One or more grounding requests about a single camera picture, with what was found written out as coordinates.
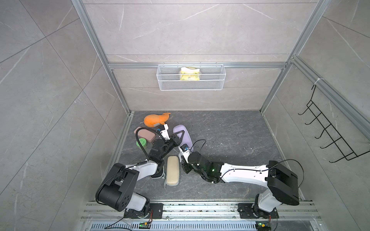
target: gray marble tile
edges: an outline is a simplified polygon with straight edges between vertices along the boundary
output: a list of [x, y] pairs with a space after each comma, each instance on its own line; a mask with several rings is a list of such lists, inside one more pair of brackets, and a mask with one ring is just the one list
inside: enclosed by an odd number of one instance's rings
[[370, 118], [370, 38], [321, 18], [300, 56]]
[[[226, 69], [224, 87], [271, 87], [280, 69], [229, 68]], [[114, 69], [122, 88], [157, 88], [157, 69]]]
[[[277, 97], [273, 98], [266, 109], [265, 117], [285, 159], [296, 159], [303, 165], [306, 178], [301, 187], [302, 193], [305, 200], [313, 200], [328, 230], [360, 231], [297, 125]], [[294, 162], [288, 164], [300, 177], [300, 167]]]
[[79, 210], [87, 201], [95, 199], [108, 161], [117, 139], [106, 123], [103, 124], [98, 136], [82, 163], [76, 178], [73, 180], [63, 203], [58, 210], [50, 231], [77, 230]]
[[46, 39], [0, 63], [0, 191], [81, 90]]
[[[365, 230], [370, 225], [370, 221], [362, 219], [361, 215], [370, 210], [370, 203], [367, 202], [367, 198], [370, 197], [370, 181], [367, 177], [370, 174], [367, 168], [370, 153], [350, 161], [343, 159], [336, 163], [329, 162], [343, 157], [342, 154], [335, 145], [325, 149], [320, 148], [330, 144], [331, 139], [325, 132], [320, 139], [315, 139], [315, 136], [319, 137], [323, 130], [318, 121], [314, 121], [311, 125], [304, 124], [314, 119], [312, 113], [306, 112], [302, 116], [297, 114], [306, 109], [305, 105], [312, 94], [311, 86], [312, 82], [295, 68], [280, 86], [277, 97], [303, 134], [349, 212], [359, 227]], [[369, 151], [370, 141], [318, 89], [315, 90], [313, 101], [356, 153]], [[329, 124], [324, 117], [319, 117], [319, 120], [323, 124]], [[330, 127], [329, 134], [334, 139], [339, 138], [338, 133], [332, 127]], [[337, 144], [344, 153], [351, 152], [342, 140], [339, 140]]]
[[44, 37], [22, 4], [0, 2], [0, 62]]
[[226, 69], [224, 87], [272, 87], [280, 68], [229, 68]]
[[5, 230], [50, 228], [103, 123], [82, 92], [0, 195]]
[[70, 0], [20, 0], [41, 31], [48, 36], [57, 29], [78, 19]]
[[87, 4], [85, 7], [107, 54], [209, 55], [290, 53], [315, 5]]
[[122, 88], [131, 110], [259, 110], [270, 87], [214, 91], [161, 91]]
[[370, 1], [333, 0], [324, 16], [343, 26], [370, 36]]
[[83, 0], [85, 4], [316, 3], [317, 0]]
[[98, 110], [101, 117], [106, 119], [117, 98], [117, 94], [103, 67], [98, 70], [86, 85], [84, 92]]
[[109, 62], [285, 62], [289, 54], [107, 55]]
[[101, 62], [81, 20], [74, 21], [47, 39], [78, 84], [84, 88], [101, 67]]
[[126, 119], [126, 112], [122, 107], [121, 101], [117, 97], [113, 103], [111, 110], [108, 113], [105, 122], [112, 130], [114, 136], [118, 138], [120, 136], [120, 131]]
[[157, 69], [114, 69], [114, 75], [122, 88], [157, 88]]
[[[134, 129], [142, 126], [145, 116], [170, 112], [166, 122], [169, 130], [182, 124], [193, 142], [206, 139], [201, 153], [209, 160], [240, 165], [259, 165], [268, 160], [281, 160], [269, 130], [259, 111], [136, 111], [120, 157], [120, 163], [143, 161], [144, 153], [136, 146]], [[202, 145], [198, 142], [194, 148]], [[173, 149], [169, 156], [178, 155]], [[211, 184], [195, 172], [185, 174], [180, 170], [180, 183], [163, 188], [163, 179], [149, 177], [137, 182], [135, 192], [151, 199], [212, 199], [254, 198], [265, 190], [262, 186], [245, 183]]]

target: black wall hook rack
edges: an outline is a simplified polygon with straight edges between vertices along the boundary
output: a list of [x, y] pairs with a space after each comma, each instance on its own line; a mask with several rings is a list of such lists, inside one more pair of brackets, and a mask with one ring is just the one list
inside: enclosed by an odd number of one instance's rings
[[[312, 88], [311, 88], [311, 90], [313, 89], [313, 91], [312, 91], [312, 95], [311, 95], [311, 99], [310, 99], [310, 101], [306, 104], [306, 106], [307, 106], [307, 109], [302, 113], [302, 114], [299, 114], [299, 115], [303, 115], [306, 111], [310, 111], [314, 116], [315, 116], [315, 118], [310, 122], [310, 123], [305, 123], [306, 125], [310, 125], [312, 122], [314, 122], [315, 120], [317, 120], [319, 123], [320, 123], [320, 125], [323, 127], [323, 131], [321, 132], [321, 134], [320, 134], [320, 136], [319, 137], [316, 137], [315, 136], [315, 138], [316, 139], [319, 139], [319, 138], [321, 138], [321, 136], [323, 135], [323, 133], [324, 132], [326, 132], [328, 135], [329, 135], [329, 137], [330, 137], [330, 139], [332, 140], [332, 142], [330, 143], [330, 144], [328, 144], [327, 146], [325, 146], [325, 147], [320, 147], [321, 149], [324, 149], [324, 148], [327, 148], [327, 147], [329, 147], [330, 145], [332, 145], [332, 144], [335, 144], [335, 146], [337, 146], [337, 148], [339, 149], [339, 151], [340, 151], [340, 153], [343, 155], [343, 157], [342, 158], [339, 158], [338, 160], [336, 160], [336, 161], [329, 161], [330, 163], [335, 163], [335, 162], [337, 162], [337, 161], [340, 161], [341, 159], [346, 159], [346, 160], [352, 160], [352, 159], [354, 159], [354, 158], [357, 158], [357, 157], [359, 157], [359, 156], [362, 156], [362, 155], [364, 155], [364, 154], [366, 154], [366, 153], [368, 153], [368, 152], [370, 152], [370, 150], [369, 151], [367, 151], [367, 152], [364, 152], [364, 153], [362, 153], [362, 154], [357, 154], [355, 151], [353, 151], [353, 149], [351, 148], [351, 146], [349, 146], [349, 144], [347, 143], [347, 141], [342, 137], [342, 135], [338, 132], [338, 130], [333, 126], [333, 124], [330, 122], [330, 120], [328, 120], [328, 118], [324, 115], [324, 113], [319, 109], [319, 107], [312, 101], [312, 97], [313, 97], [313, 94], [315, 93], [315, 89], [316, 89], [316, 85], [313, 85], [312, 86]], [[316, 107], [316, 109], [320, 112], [318, 115], [315, 115], [315, 113], [313, 113], [313, 111], [311, 110], [311, 106], [315, 106]], [[328, 126], [324, 126], [323, 125], [323, 123], [318, 119], [318, 117], [320, 116], [320, 115], [323, 115], [324, 117], [325, 117], [325, 119], [328, 121], [328, 123], [329, 123], [329, 125]], [[332, 127], [337, 133], [338, 133], [338, 135], [339, 135], [339, 138], [338, 139], [336, 139], [336, 140], [334, 140], [333, 138], [332, 138], [332, 136], [329, 134], [329, 132], [327, 131], [327, 129], [329, 128], [329, 127]], [[351, 150], [351, 152], [349, 153], [349, 154], [344, 154], [343, 153], [343, 151], [340, 149], [340, 147], [338, 146], [338, 144], [336, 143], [337, 141], [339, 141], [339, 140], [343, 140], [344, 142], [345, 142], [345, 144], [348, 146], [348, 148]]]

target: orange stuffed whale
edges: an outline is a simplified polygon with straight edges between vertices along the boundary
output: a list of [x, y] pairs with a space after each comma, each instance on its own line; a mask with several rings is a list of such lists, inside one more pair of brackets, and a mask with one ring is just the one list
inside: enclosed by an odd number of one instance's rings
[[144, 118], [144, 124], [150, 128], [156, 127], [161, 124], [163, 125], [168, 120], [169, 115], [170, 113], [168, 112], [163, 113], [162, 115], [155, 115], [155, 114], [147, 115]]

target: wire mesh basket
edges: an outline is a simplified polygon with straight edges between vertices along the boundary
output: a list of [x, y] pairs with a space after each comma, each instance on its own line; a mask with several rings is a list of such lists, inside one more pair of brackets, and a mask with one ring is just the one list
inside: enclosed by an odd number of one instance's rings
[[[199, 68], [199, 80], [181, 80], [181, 67]], [[157, 79], [161, 91], [180, 90], [222, 90], [226, 72], [222, 64], [163, 64], [158, 65]]]

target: metal grate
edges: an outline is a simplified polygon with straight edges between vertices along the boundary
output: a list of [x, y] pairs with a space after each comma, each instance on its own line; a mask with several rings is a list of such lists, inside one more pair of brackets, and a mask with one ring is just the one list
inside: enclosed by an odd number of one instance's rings
[[195, 64], [187, 67], [200, 69], [199, 80], [180, 80], [181, 65], [158, 65], [157, 79], [161, 91], [222, 90], [225, 68], [221, 64]]
[[[253, 221], [153, 221], [149, 229], [139, 229], [140, 222], [133, 221], [131, 225], [118, 222], [110, 228], [115, 230], [128, 228], [132, 231], [256, 231], [256, 222]], [[104, 228], [110, 224], [112, 222], [96, 221], [90, 231], [104, 231]]]

